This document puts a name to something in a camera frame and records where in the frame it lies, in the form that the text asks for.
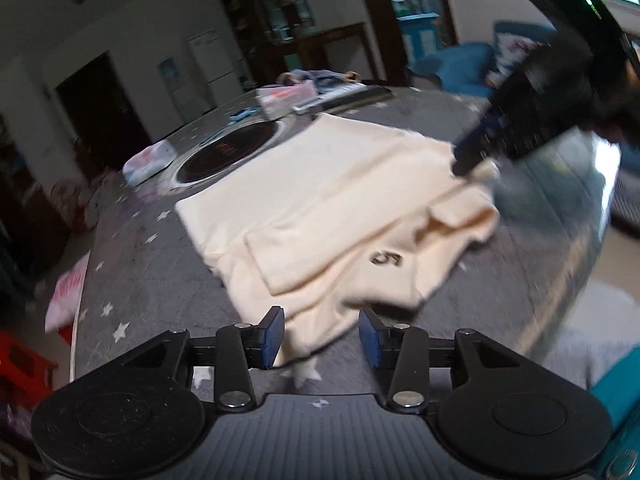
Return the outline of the person's right hand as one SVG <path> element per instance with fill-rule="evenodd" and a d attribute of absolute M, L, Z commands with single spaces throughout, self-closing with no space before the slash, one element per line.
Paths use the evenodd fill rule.
<path fill-rule="evenodd" d="M 620 128 L 620 126 L 588 124 L 585 126 L 585 129 L 597 133 L 600 138 L 612 144 L 626 144 L 628 141 L 625 131 Z"/>

